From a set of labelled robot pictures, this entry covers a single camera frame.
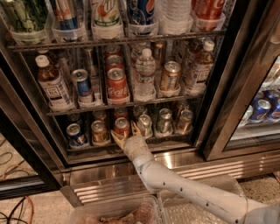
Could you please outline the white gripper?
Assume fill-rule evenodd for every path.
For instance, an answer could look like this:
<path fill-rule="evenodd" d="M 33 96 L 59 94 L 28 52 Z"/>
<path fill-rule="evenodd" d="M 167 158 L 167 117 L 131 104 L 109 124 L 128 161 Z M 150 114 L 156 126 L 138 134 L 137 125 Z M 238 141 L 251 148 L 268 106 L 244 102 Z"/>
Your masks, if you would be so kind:
<path fill-rule="evenodd" d="M 148 144 L 141 136 L 141 130 L 137 127 L 134 121 L 130 121 L 132 137 L 126 140 L 125 136 L 117 134 L 114 130 L 111 131 L 111 136 L 114 138 L 117 145 L 124 151 L 124 154 L 131 162 L 137 159 L 149 161 L 153 156 L 149 150 Z"/>

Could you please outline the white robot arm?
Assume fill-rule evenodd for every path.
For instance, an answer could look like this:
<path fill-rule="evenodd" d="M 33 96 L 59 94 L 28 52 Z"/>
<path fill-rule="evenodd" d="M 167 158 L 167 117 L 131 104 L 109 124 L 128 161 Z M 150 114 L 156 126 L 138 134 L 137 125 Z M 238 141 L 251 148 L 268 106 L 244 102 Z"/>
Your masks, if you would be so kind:
<path fill-rule="evenodd" d="M 153 157 L 140 129 L 134 124 L 132 135 L 111 136 L 134 165 L 149 191 L 166 189 L 189 200 L 230 224 L 280 224 L 280 205 L 266 205 L 219 188 L 183 178 Z"/>

